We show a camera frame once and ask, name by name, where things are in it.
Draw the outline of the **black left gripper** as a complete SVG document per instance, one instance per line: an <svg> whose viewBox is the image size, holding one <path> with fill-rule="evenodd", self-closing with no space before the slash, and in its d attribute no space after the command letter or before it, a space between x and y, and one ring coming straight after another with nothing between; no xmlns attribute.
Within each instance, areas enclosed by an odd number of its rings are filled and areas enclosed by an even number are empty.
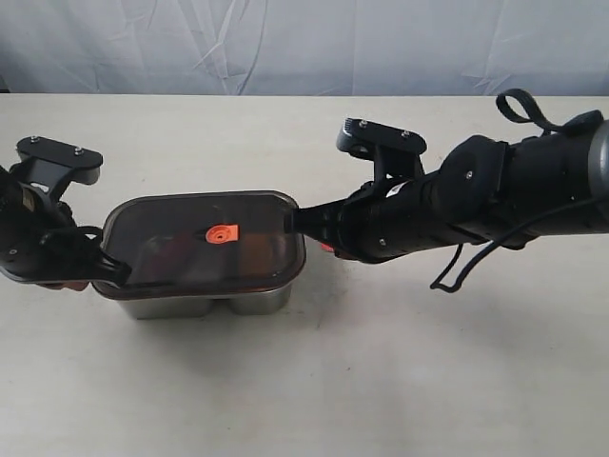
<svg viewBox="0 0 609 457"><path fill-rule="evenodd" d="M100 250L101 230L79 227L61 200L72 182L90 186L102 163L22 161L1 170L1 273L23 284L84 291L89 281L123 286L131 267Z"/></svg>

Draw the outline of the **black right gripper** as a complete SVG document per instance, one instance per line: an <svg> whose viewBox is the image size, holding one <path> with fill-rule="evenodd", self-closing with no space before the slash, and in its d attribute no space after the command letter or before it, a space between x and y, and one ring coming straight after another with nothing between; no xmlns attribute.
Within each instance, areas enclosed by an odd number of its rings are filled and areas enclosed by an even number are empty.
<svg viewBox="0 0 609 457"><path fill-rule="evenodd" d="M285 233L332 238L323 251L363 263L457 244L457 188L440 175L390 178L335 200L285 215Z"/></svg>

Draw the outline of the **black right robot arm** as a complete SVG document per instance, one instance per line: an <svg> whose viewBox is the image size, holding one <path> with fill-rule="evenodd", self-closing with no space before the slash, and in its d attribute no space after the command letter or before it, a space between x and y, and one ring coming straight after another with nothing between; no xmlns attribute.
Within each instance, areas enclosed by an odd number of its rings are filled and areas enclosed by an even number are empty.
<svg viewBox="0 0 609 457"><path fill-rule="evenodd" d="M369 161L348 197L294 209L285 230L340 257L380 264L410 253L491 241L518 250L549 235L604 233L608 124L596 110L510 144L474 135L433 171L417 133L348 118L337 147Z"/></svg>

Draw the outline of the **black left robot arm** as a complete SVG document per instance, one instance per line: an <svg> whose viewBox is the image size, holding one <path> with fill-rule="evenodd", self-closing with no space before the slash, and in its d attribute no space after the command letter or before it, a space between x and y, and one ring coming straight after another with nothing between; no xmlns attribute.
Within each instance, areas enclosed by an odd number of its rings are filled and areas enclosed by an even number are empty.
<svg viewBox="0 0 609 457"><path fill-rule="evenodd" d="M45 288L101 282L122 286L128 264L106 254L103 231L79 226L71 208L1 170L1 273Z"/></svg>

